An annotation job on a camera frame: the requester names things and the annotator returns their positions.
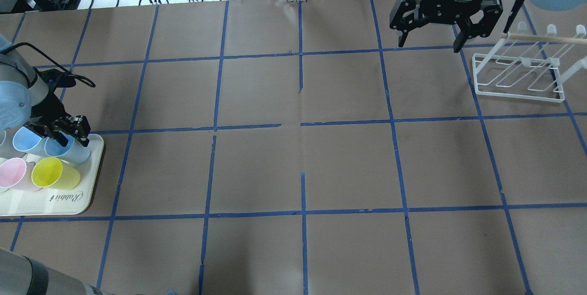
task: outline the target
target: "pink cup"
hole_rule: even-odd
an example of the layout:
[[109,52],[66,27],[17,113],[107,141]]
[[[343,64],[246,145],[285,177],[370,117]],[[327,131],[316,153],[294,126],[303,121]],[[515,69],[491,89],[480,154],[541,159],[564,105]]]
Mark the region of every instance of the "pink cup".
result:
[[40,188],[33,184],[31,173],[35,162],[27,162],[20,157],[14,157],[0,165],[0,189],[38,191]]

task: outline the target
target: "yellow cup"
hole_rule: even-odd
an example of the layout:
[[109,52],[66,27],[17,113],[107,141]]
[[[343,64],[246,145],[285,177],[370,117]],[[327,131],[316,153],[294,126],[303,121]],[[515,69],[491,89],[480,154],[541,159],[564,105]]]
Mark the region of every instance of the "yellow cup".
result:
[[79,184],[81,176],[57,157],[47,157],[36,164],[31,178],[40,188],[70,190]]

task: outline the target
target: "cup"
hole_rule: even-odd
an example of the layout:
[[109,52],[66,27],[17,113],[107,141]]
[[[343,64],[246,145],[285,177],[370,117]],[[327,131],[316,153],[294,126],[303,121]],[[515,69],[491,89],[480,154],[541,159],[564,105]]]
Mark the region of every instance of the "cup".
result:
[[74,137],[63,134],[67,138],[67,145],[61,146],[56,140],[47,139],[44,143],[46,156],[57,157],[71,163],[83,163],[90,157],[90,147],[84,147]]
[[13,131],[0,130],[0,157],[12,159],[13,157],[23,157],[25,153],[18,151],[12,146]]
[[14,157],[0,165],[0,189],[15,189],[35,192],[40,190],[31,179],[35,162]]
[[47,138],[41,138],[28,128],[20,128],[12,138],[13,146],[23,153],[47,156],[44,152],[44,142]]
[[70,190],[79,184],[79,171],[57,157],[39,161],[31,175],[33,184],[40,188]]

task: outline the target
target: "white tray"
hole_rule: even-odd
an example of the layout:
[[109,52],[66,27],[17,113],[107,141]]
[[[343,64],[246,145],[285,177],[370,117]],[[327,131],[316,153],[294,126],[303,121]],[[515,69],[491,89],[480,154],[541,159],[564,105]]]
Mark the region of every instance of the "white tray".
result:
[[[79,171],[82,178],[76,188],[72,190],[42,189],[37,192],[21,190],[7,190],[0,193],[0,216],[30,216],[52,214],[78,214],[90,205],[102,151],[104,139],[98,134],[90,134],[90,157],[80,165],[72,165]],[[27,161],[38,162],[43,157],[25,155]]]

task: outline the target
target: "wooden stick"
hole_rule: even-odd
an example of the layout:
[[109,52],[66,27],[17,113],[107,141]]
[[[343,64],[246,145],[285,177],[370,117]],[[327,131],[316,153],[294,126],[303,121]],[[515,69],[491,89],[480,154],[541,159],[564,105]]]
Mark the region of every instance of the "wooden stick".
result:
[[501,38],[507,38],[507,39],[511,39],[511,40],[526,40],[528,42],[545,42],[545,43],[587,45],[587,39],[584,39],[584,38],[534,36],[532,34],[521,34],[521,33],[502,33]]

